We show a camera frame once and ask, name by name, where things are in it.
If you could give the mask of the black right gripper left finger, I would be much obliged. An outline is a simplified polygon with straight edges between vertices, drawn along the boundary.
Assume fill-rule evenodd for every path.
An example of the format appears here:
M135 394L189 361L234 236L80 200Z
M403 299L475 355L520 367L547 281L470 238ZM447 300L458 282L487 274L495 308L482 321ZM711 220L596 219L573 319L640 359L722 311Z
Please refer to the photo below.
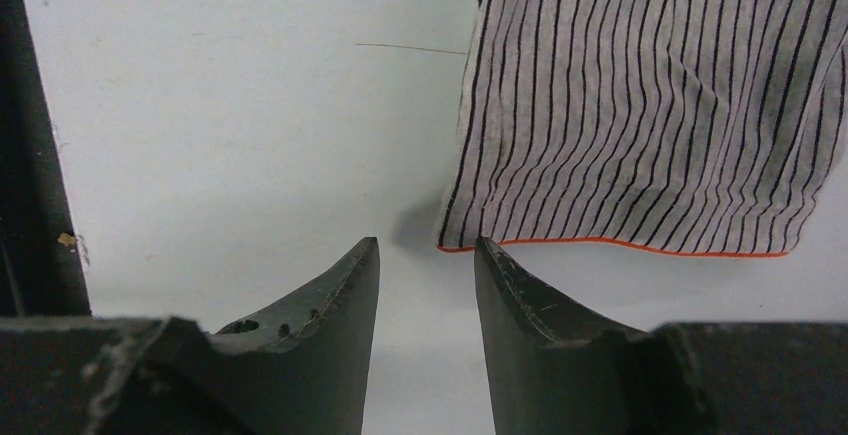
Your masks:
M380 282L366 237L216 333L189 319L1 322L5 434L357 434Z

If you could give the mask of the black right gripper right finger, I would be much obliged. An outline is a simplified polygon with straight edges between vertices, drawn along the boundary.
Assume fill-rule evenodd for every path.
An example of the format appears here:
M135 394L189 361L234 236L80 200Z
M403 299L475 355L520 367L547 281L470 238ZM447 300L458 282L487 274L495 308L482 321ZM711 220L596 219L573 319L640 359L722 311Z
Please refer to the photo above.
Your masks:
M843 434L847 327L675 322L644 332L479 238L475 291L500 434Z

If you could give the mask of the grey striped underwear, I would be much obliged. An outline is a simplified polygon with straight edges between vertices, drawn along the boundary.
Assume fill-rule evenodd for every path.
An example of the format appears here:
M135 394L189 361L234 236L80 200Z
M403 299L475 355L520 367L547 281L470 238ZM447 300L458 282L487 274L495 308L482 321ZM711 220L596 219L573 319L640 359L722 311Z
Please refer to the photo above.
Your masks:
M846 146L847 0L477 0L445 251L781 256Z

